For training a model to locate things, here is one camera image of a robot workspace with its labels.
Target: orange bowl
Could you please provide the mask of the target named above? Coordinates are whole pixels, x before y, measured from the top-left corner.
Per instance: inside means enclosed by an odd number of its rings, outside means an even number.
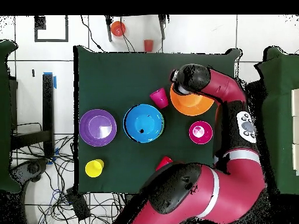
[[[197,94],[181,96],[172,90],[171,85],[171,102],[175,109],[187,116],[197,116],[205,113],[213,105],[214,100]]]

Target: yellow cup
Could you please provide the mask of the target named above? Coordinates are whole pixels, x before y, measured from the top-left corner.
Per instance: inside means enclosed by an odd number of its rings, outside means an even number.
[[[91,160],[85,166],[85,173],[92,178],[99,176],[104,168],[104,162],[100,159]]]

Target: orange cup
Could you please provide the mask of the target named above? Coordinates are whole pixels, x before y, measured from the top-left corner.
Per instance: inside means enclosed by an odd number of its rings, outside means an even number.
[[[126,31],[126,26],[124,25],[124,23],[123,22],[120,23],[118,20],[116,22],[113,22],[110,28],[113,35],[117,37],[122,36],[123,33]]]
[[[171,102],[175,109],[187,116],[197,116],[205,113],[213,105],[214,100],[197,94],[181,96],[176,94],[171,85]]]

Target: floor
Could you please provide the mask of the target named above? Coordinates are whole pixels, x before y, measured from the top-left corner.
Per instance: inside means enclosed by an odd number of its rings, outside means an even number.
[[[89,26],[92,38],[105,51],[127,51],[122,37],[112,36],[108,41],[104,16],[83,16]],[[259,79],[253,67],[263,58],[263,50],[268,46],[280,46],[287,53],[299,50],[299,22],[292,15],[170,15],[166,22],[163,42],[164,53],[207,53],[221,54],[230,48],[240,48],[243,52],[238,65],[238,76],[250,83]],[[157,15],[124,17],[126,37],[136,51],[144,51],[143,40],[153,39],[153,52],[161,52],[161,31]],[[39,30],[39,39],[64,39],[64,16],[46,16],[46,30]],[[42,123],[42,84],[44,72],[52,72],[57,77],[54,89],[55,139],[72,137],[74,132],[73,99],[73,53],[72,46],[82,45],[92,51],[99,51],[91,40],[88,28],[82,24],[80,16],[68,17],[68,42],[34,42],[33,16],[0,16],[0,39],[13,40],[19,48],[8,57],[8,67],[19,82],[18,124]],[[37,124],[19,126],[18,133],[38,131]],[[69,145],[61,153],[72,155]],[[14,153],[13,164],[22,163],[28,155]],[[67,164],[63,174],[65,187],[74,183],[73,163]],[[57,171],[53,164],[47,165],[47,173],[52,186],[57,188]],[[26,193],[26,214],[28,224],[37,224],[51,204],[53,190],[49,178],[44,174],[37,183],[30,183]],[[112,206],[111,194],[88,194],[86,201],[96,216],[117,213]],[[77,219],[69,224],[104,224],[98,218],[85,222]],[[67,224],[55,221],[52,224]]]

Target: magenta cup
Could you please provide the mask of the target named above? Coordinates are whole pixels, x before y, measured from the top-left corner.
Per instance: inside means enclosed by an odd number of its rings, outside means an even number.
[[[164,108],[166,106],[168,106],[168,99],[166,96],[166,92],[165,89],[162,87],[160,89],[158,89],[157,91],[155,91],[154,93],[151,93],[150,98],[152,99],[152,101],[160,108]]]

